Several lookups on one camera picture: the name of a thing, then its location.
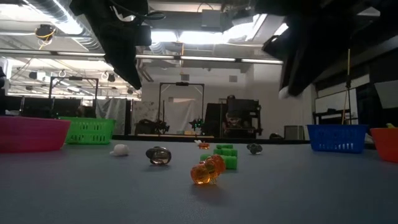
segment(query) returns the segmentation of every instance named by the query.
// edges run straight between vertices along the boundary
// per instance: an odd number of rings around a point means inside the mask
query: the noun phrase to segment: duct
[[[72,35],[91,36],[91,38],[75,37],[85,49],[92,52],[102,52],[101,44],[93,37],[91,31],[87,29],[75,16],[72,15],[69,8],[62,6],[57,0],[23,0],[28,6],[49,17],[51,22],[62,32]]]
[[[150,50],[152,53],[156,55],[165,55],[166,54],[166,48],[164,47],[164,44],[162,42],[152,44],[149,46]]]

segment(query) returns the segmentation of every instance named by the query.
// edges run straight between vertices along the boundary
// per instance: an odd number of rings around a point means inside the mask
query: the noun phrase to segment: orange toy
[[[212,155],[191,170],[191,178],[196,184],[208,184],[217,182],[217,177],[225,171],[225,163],[219,155]]]
[[[203,143],[199,143],[198,147],[199,147],[199,149],[209,149],[210,144],[203,142]]]

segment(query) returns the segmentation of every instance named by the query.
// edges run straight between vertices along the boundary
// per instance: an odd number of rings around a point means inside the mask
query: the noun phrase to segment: black cable
[[[202,3],[200,3],[200,5],[199,5],[199,7],[198,7],[197,12],[199,12],[200,6],[202,6],[203,4],[208,5],[209,7],[211,7],[211,10],[214,10],[213,6],[211,6],[210,4],[208,4],[208,3],[206,3],[206,2],[202,2]]]
[[[116,3],[115,1],[113,1],[113,0],[109,0],[112,4],[114,4],[116,7],[118,7],[118,8],[120,8],[120,9],[123,9],[123,10],[125,10],[125,11],[127,11],[127,12],[130,12],[133,16],[136,16],[136,17],[138,17],[138,18],[140,18],[140,19],[144,19],[144,20],[161,20],[161,19],[164,19],[164,18],[166,18],[166,15],[163,13],[163,12],[159,12],[159,11],[155,11],[155,12],[150,12],[150,13],[148,13],[148,15],[141,15],[141,14],[139,14],[139,13],[136,13],[136,12],[134,12],[134,11],[131,11],[130,9],[128,9],[128,8],[126,8],[126,7],[124,7],[124,6],[121,6],[121,5],[119,5],[118,3]]]

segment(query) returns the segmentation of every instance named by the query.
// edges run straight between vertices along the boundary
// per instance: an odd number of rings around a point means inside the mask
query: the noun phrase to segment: green block
[[[213,154],[222,155],[223,151],[221,149],[215,149],[213,150]]]
[[[225,148],[222,148],[221,149],[221,153],[224,155],[224,156],[231,156],[231,149],[225,149]]]
[[[211,156],[210,154],[203,154],[203,155],[200,155],[200,160],[201,161],[204,161],[205,159],[207,159],[209,156]]]
[[[221,158],[223,158],[223,160],[224,160],[224,162],[225,162],[227,156],[222,156],[222,155],[221,155]]]
[[[233,149],[234,148],[234,146],[231,145],[231,144],[228,144],[228,145],[216,145],[216,147],[217,147],[217,149],[222,149],[222,148]]]
[[[238,158],[236,156],[231,156],[229,159],[228,169],[237,169],[238,168]]]
[[[238,166],[238,158],[236,156],[221,156],[224,159],[227,169],[236,169]]]
[[[231,149],[231,156],[237,157],[237,156],[238,156],[238,150],[236,150],[236,149]]]

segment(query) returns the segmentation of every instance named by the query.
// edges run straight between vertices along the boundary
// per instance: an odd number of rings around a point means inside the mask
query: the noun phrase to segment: pink basket
[[[0,117],[0,152],[45,152],[61,149],[70,121]]]

